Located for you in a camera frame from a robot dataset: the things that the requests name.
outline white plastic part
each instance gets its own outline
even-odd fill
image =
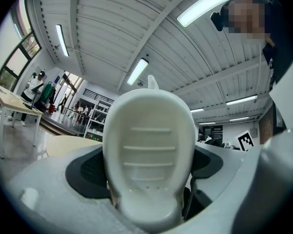
[[[148,86],[147,88],[153,88],[153,89],[158,89],[158,85],[157,85],[157,82],[154,78],[154,76],[148,76],[147,77],[147,80],[148,80]]]
[[[26,188],[23,191],[20,199],[24,203],[24,205],[26,205],[29,209],[33,211],[38,202],[38,196],[39,196],[39,193],[36,189]]]
[[[117,209],[149,233],[180,224],[195,145],[188,106],[167,91],[130,91],[112,104],[104,132],[105,170]]]

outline ceiling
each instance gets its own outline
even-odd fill
[[[218,32],[212,11],[184,28],[176,18],[198,0],[40,0],[48,51],[55,62],[119,94],[147,87],[154,75],[160,89],[183,99],[195,121],[227,123],[231,118],[258,119],[271,104],[272,71],[260,57],[264,42],[247,45]],[[61,24],[69,57],[59,45]],[[132,85],[128,80],[144,57],[149,65]],[[258,94],[255,102],[228,107],[225,102]]]

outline wooden table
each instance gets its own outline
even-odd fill
[[[47,142],[46,151],[48,156],[61,157],[78,148],[102,145],[102,142],[77,136],[53,136]]]
[[[38,109],[27,108],[23,104],[24,100],[17,94],[0,86],[0,104],[2,106],[1,119],[0,119],[0,158],[4,158],[4,146],[3,146],[3,128],[5,123],[5,114],[7,110],[25,113],[29,115],[37,115],[37,123],[35,127],[33,146],[36,146],[37,133],[39,128],[39,123],[43,112]],[[16,114],[13,116],[12,127],[14,127]]]

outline person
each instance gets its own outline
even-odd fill
[[[84,109],[84,115],[87,116],[88,112],[89,112],[89,109],[88,109],[88,106],[86,105],[86,107],[85,107],[85,109]]]
[[[204,140],[205,140],[205,138],[204,138],[204,132],[200,131],[199,132],[199,140],[198,140],[198,142],[202,142]]]
[[[218,31],[240,33],[247,40],[266,41],[262,52],[278,83],[293,60],[293,17],[278,0],[229,0],[210,16]]]
[[[209,140],[211,140],[211,137],[210,137],[210,135],[207,135],[207,138],[206,138],[205,142],[207,142]]]
[[[63,100],[59,103],[58,108],[57,108],[57,111],[58,111],[59,106],[61,106],[61,114],[63,113],[63,109],[64,109],[64,106],[65,106],[65,104],[66,104],[66,101],[67,101],[67,97],[66,97],[66,94],[64,94],[64,98],[63,98]]]
[[[79,112],[80,114],[82,114],[82,113],[83,113],[83,111],[84,111],[84,108],[83,108],[83,106],[82,106],[82,105],[80,105],[80,106],[79,106],[79,108],[78,108],[78,112]]]
[[[72,106],[72,109],[73,109],[74,111],[78,111],[78,109],[79,109],[79,101],[77,101],[77,102],[74,104],[74,106]],[[72,118],[72,116],[74,116],[74,115],[75,115],[75,112],[72,112],[68,118]]]
[[[42,78],[44,77],[45,73],[44,71],[41,71],[38,76],[32,76],[29,81],[27,82],[26,89],[24,92],[21,94],[21,97],[28,101],[32,102],[34,97],[35,97],[35,92],[32,91],[32,89],[38,87],[39,85],[43,84]],[[41,94],[43,90],[43,85],[38,89],[37,95]],[[9,120],[12,120],[14,116],[14,112],[12,113],[11,116],[8,116]],[[25,119],[26,119],[27,114],[22,114],[21,116],[21,124],[23,127],[25,126]]]
[[[94,106],[91,106],[90,112],[89,112],[89,114],[88,114],[89,118],[87,118],[86,121],[85,121],[86,124],[88,123],[88,121],[89,121],[89,119],[90,119],[90,117],[91,117],[93,111],[94,111]]]

